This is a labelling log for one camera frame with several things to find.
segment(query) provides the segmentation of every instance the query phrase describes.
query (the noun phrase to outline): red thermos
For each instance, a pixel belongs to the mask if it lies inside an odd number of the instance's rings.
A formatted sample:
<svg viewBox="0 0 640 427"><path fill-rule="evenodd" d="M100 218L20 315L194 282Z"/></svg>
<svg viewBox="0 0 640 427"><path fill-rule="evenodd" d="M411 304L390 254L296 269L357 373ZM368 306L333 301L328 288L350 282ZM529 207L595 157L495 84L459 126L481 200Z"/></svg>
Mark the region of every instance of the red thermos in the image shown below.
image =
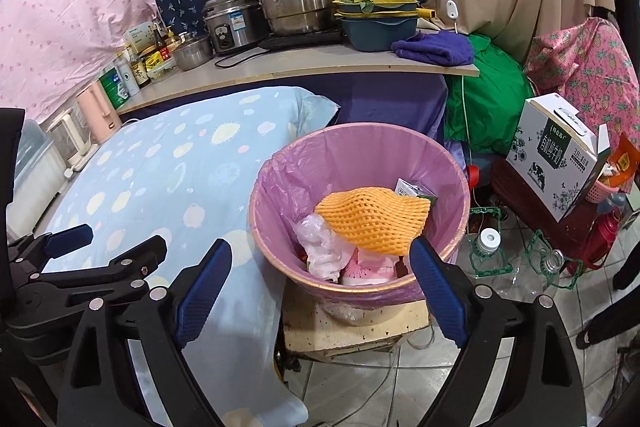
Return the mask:
<svg viewBox="0 0 640 427"><path fill-rule="evenodd" d="M584 247L580 252L580 258L583 263L583 270L590 268L597 270L602 268L603 263L595 264L600 259L607 256L613 243L618 235L618 226L621 219L620 210L614 208L609 214L598 216L594 227L591 229L591 233L585 241ZM570 274L574 274L577 269L575 263L570 263L567 270Z"/></svg>

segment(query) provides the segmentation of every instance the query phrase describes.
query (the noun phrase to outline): bottle cap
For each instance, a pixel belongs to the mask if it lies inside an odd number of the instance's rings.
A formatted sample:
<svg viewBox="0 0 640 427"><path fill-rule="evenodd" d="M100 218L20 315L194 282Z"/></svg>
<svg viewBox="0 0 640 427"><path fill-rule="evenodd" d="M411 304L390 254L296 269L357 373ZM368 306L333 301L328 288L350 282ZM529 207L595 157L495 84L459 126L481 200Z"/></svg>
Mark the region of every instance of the bottle cap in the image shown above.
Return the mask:
<svg viewBox="0 0 640 427"><path fill-rule="evenodd" d="M558 273L564 265L564 254L558 250L558 248L554 248L551 253L545 257L544 263L549 273Z"/></svg>
<svg viewBox="0 0 640 427"><path fill-rule="evenodd" d="M478 248L484 253L494 253L500 247L500 232L495 229L482 229L477 242Z"/></svg>

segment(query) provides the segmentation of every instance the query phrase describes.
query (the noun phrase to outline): purple towel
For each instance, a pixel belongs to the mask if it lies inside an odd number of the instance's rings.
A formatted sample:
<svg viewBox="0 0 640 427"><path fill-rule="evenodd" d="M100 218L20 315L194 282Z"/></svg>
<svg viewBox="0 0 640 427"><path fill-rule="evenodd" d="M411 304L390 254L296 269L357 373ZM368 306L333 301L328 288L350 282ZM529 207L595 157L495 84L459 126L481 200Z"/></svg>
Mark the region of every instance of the purple towel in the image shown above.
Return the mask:
<svg viewBox="0 0 640 427"><path fill-rule="evenodd" d="M442 30L438 33L416 33L405 41L391 44L401 58L437 66L466 66L474 63L474 49L466 36Z"/></svg>

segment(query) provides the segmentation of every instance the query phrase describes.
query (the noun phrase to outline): cow illustration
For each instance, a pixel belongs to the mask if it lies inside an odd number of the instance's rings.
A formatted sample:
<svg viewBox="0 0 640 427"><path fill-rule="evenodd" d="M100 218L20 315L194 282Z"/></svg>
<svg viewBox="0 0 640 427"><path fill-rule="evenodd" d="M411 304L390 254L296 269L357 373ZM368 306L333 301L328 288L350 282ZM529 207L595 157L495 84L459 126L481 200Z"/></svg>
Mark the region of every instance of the cow illustration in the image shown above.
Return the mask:
<svg viewBox="0 0 640 427"><path fill-rule="evenodd" d="M533 162L529 167L529 176L533 181L536 182L536 185L540 187L540 190L545 191L545 171L542 170L542 167L537 165L537 163Z"/></svg>

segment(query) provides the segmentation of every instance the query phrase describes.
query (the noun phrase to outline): leaf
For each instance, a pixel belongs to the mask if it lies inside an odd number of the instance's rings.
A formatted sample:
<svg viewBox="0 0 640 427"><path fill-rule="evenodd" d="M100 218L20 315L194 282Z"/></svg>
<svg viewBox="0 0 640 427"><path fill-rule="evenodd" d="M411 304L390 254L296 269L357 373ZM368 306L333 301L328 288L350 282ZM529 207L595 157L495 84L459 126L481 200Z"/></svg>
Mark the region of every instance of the leaf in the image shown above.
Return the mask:
<svg viewBox="0 0 640 427"><path fill-rule="evenodd" d="M373 12L375 4L373 4L372 0L364 0L360 1L360 11L362 13L371 13Z"/></svg>

